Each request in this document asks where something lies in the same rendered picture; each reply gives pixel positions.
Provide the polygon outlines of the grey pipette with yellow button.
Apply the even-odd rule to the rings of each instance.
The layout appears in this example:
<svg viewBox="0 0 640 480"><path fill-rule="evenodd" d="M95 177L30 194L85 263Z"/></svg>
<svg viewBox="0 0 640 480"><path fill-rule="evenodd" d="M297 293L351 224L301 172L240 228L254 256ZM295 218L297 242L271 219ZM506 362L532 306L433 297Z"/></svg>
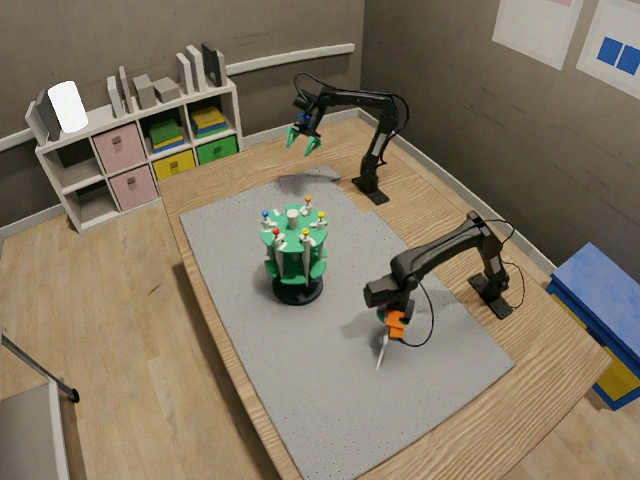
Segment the grey pipette with yellow button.
<svg viewBox="0 0 640 480"><path fill-rule="evenodd" d="M306 287L308 287L308 272L309 272L309 262L310 262L310 238L309 236L307 236L308 234L309 234L309 230L304 228L302 229L302 234L299 235L299 239L302 240L302 246L305 249L304 253L302 253L302 260L304 264Z"/></svg>
<svg viewBox="0 0 640 480"><path fill-rule="evenodd" d="M311 223L310 224L310 228L317 227L317 230L324 230L325 221L322 219L322 218L324 218L324 212L318 212L318 218L320 218L320 219L317 220L317 223ZM322 259L323 245L324 245L324 241L319 246L317 246L317 248L318 248L318 261L321 261L321 259Z"/></svg>
<svg viewBox="0 0 640 480"><path fill-rule="evenodd" d="M378 364L377 364L376 370L378 370L378 367L380 365L380 362L381 362L385 347L386 347L387 342L388 342L388 332L389 332L389 327L386 327L385 331L384 331L383 343L382 343L381 352L380 352L380 356L379 356L379 360L378 360Z"/></svg>

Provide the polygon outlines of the grey pipette with red button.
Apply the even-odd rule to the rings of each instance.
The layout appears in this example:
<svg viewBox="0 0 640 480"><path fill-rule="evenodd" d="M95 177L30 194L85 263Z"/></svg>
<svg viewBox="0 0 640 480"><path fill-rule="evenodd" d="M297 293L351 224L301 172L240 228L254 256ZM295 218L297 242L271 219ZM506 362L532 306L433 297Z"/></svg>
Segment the grey pipette with red button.
<svg viewBox="0 0 640 480"><path fill-rule="evenodd" d="M285 235L282 233L281 235L278 235L279 234L278 228L274 228L272 232L275 235L273 236L275 256L276 256L276 261L278 263L278 267L279 267L279 271L282 279L283 278L283 253L278 252L277 248L281 245L281 240L285 239Z"/></svg>

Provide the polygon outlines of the grey pipette with blue button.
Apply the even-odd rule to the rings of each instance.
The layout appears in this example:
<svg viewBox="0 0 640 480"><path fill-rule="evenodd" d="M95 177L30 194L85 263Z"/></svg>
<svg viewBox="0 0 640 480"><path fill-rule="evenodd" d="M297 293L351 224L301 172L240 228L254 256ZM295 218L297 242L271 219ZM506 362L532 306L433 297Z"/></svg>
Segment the grey pipette with blue button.
<svg viewBox="0 0 640 480"><path fill-rule="evenodd" d="M277 228L277 222L270 222L270 219L267 218L268 216L268 211L263 211L262 212L262 216L265 217L262 222L263 222L263 229L271 229L271 226L274 226L274 228ZM267 245L266 245L267 247ZM273 245L271 247L267 247L267 251L268 251L268 255L269 255L269 260L273 260Z"/></svg>

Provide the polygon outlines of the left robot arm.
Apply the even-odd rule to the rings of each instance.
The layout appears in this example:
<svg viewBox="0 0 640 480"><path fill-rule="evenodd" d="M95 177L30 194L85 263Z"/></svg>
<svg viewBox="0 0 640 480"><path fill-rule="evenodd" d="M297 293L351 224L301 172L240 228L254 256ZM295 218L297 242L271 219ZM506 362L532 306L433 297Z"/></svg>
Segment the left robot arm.
<svg viewBox="0 0 640 480"><path fill-rule="evenodd" d="M467 213L467 219L448 234L428 244L409 248L393 257L390 261L392 273L366 283L363 288L367 307L371 309L390 303L392 300L407 301L411 291L418 287L418 281L422 281L424 276L435 267L463 251L476 247L478 252L482 253L481 258L485 266L483 272L487 278L479 272L469 277L468 282L498 319L501 320L510 315L513 309L500 295L508 290L510 280L500 256L503 244L486 222L475 226L476 223L484 220L474 210ZM418 257L412 262L411 267L418 281L410 270L410 262L415 256ZM487 283L488 286L486 286Z"/></svg>

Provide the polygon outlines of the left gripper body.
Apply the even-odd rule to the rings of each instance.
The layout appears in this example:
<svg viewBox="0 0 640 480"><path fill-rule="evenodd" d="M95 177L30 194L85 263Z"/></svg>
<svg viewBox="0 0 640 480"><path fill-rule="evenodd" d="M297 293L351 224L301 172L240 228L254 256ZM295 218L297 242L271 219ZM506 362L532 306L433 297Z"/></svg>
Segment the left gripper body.
<svg viewBox="0 0 640 480"><path fill-rule="evenodd" d="M389 335L390 337L402 338L404 324L400 324L398 323L398 321L401 321L404 323L410 323L410 320L412 319L416 301L413 299L408 299L408 300L409 301L405 301L405 302L396 302L392 300L390 303L380 305L377 307L377 313L381 312L381 313L387 314L386 315L387 320L386 320L385 326L391 327L390 335ZM407 302L408 302L408 305L407 305Z"/></svg>

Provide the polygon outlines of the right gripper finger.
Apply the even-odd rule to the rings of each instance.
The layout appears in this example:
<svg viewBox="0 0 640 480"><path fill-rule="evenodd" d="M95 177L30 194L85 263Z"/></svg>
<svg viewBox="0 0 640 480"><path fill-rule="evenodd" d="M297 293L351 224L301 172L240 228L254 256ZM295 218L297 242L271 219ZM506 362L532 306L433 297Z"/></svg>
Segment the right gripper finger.
<svg viewBox="0 0 640 480"><path fill-rule="evenodd" d="M310 147L312 146L313 143L315 143L315 145L310 149ZM318 141L317 139L315 139L315 138L310 136L304 155L308 156L313 150L315 150L316 148L318 148L321 145L322 145L322 143L320 141Z"/></svg>
<svg viewBox="0 0 640 480"><path fill-rule="evenodd" d="M291 133L293 133L292 139L290 141L290 136ZM287 142L286 142L286 147L290 147L290 145L294 142L294 140L299 136L300 133L298 133L297 131L293 130L290 127L287 127ZM289 142L290 141L290 142Z"/></svg>

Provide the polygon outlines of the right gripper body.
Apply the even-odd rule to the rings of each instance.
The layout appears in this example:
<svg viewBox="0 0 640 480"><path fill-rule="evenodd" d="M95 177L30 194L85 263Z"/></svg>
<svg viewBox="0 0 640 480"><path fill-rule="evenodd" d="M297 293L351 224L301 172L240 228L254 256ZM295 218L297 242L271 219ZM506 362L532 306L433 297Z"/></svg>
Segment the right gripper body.
<svg viewBox="0 0 640 480"><path fill-rule="evenodd" d="M310 116L310 117L309 117L309 116ZM313 137L313 138L317 139L318 141L321 141L321 140L319 140L319 139L318 139L318 138L321 138L321 135L320 135L319 133L317 133L317 132L316 132L316 129L317 129L317 127L318 127L318 125L319 125L319 123L320 123L320 121L321 121L321 120L320 120L319 118L317 118L317 119L316 119L316 116L314 116L314 115L312 115L312 116L311 116L311 114L310 114L310 113L308 113L308 114L307 114L307 116L306 116L304 119L308 119L308 120L310 120L310 121L309 121L309 124L304 125L304 124L301 124L301 123L299 123L299 122L298 122L298 123L294 123L294 125L293 125L293 126L295 126L295 127L298 127L298 128L299 128L298 130L296 130L295 128L292 128L292 127L291 127L291 128L292 128L293 130L297 131L297 132L298 132L298 133L300 133L300 134L303 134L303 135L305 135L305 136L309 135L309 136L311 136L311 137ZM313 132L313 130L312 130L312 129L313 129L315 132ZM317 135L316 133L317 133L318 135ZM308 137L309 137L309 136L308 136ZM316 138L315 136L316 136L316 137L318 137L318 138Z"/></svg>

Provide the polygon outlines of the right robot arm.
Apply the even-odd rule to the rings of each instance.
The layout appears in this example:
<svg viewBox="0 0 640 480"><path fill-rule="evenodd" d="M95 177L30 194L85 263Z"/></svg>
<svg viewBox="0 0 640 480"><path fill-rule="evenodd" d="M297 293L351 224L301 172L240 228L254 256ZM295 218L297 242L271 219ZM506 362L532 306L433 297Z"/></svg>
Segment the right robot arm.
<svg viewBox="0 0 640 480"><path fill-rule="evenodd" d="M311 94L303 89L301 89L300 91L307 98L310 106L312 105L312 103L314 103L309 112L311 116L314 115L316 116L316 119L319 118L320 120L323 118L327 110L327 106L335 107L335 105L352 105L369 107L377 110L384 109L384 111L382 111L380 115L380 120L382 120L382 123L381 121L379 121L377 130L369 146L368 153L366 152L366 154L363 156L364 159L362 158L361 160L361 176L353 178L351 182L355 186L357 186L377 206L389 202L389 197L386 196L379 188L377 188L379 177L375 172L377 170L377 164L379 162L381 153L383 152L383 149L387 143L387 140L392 131L395 130L394 128L396 128L399 123L398 110L393 96L391 97L386 95L386 98L384 98L383 94L337 90L334 88L328 88L327 86L321 89L319 96ZM397 114L395 111L397 112ZM373 177L373 174L375 174L375 178Z"/></svg>

